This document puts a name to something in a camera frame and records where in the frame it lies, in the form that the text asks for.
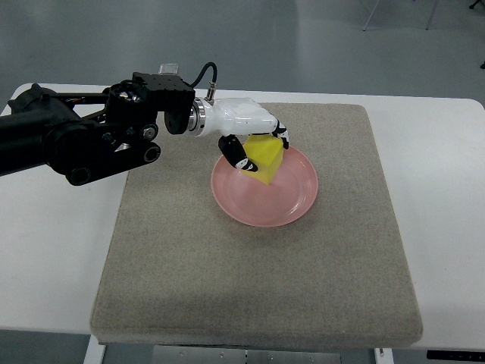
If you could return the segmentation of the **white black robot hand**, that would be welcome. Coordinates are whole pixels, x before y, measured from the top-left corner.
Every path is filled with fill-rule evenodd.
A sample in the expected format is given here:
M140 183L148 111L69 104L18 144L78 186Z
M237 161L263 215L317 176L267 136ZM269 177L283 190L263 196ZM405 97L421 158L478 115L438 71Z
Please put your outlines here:
M218 147L225 159L236 169L256 172L257 164L250 159L238 137L242 135L272 135L289 148L287 128L266 108L250 98L196 98L192 104L186 133L205 137L219 133Z

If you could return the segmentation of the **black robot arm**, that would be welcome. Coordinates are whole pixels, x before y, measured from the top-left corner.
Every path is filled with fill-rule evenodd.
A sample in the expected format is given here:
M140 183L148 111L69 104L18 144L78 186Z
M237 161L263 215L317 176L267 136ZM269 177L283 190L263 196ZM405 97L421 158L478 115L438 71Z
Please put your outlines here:
M153 163L164 112L186 131L196 92L174 74L134 73L100 93L57 93L34 83L1 118L1 173L48 165L80 186Z

